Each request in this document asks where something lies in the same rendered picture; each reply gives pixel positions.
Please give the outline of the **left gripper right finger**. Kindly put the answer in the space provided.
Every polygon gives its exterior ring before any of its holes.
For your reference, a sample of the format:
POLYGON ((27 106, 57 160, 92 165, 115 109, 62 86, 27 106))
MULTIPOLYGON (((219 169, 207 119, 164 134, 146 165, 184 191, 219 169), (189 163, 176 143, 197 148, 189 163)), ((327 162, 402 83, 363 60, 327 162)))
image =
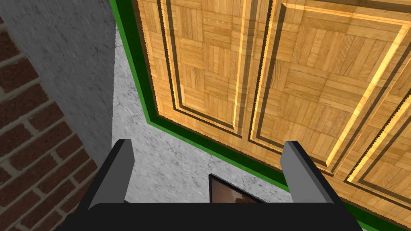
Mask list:
POLYGON ((280 166, 294 203, 343 205, 319 168, 297 141, 286 141, 280 166))

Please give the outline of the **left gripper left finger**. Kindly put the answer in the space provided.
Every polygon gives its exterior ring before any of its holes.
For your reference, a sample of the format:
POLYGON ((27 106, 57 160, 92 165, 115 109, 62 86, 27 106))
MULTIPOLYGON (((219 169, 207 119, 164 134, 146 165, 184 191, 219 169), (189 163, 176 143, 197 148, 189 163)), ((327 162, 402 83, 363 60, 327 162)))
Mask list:
POLYGON ((100 203, 123 203, 134 163, 131 139, 119 139, 81 199, 78 210, 89 210, 100 203))

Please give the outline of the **wooden panelled door leaf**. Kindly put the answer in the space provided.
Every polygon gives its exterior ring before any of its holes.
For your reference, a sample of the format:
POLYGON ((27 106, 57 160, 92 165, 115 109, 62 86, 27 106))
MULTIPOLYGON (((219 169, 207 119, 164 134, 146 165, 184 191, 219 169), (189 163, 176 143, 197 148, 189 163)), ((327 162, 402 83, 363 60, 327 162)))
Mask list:
POLYGON ((411 229, 411 0, 132 0, 155 113, 411 229))

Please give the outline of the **dark framed wall picture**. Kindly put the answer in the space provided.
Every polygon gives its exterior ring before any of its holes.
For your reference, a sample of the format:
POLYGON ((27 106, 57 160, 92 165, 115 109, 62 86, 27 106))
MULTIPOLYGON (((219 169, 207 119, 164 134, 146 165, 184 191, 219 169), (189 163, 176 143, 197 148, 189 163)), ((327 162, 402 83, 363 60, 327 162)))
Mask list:
POLYGON ((214 174, 209 174, 208 180, 210 203, 265 203, 264 200, 214 174))

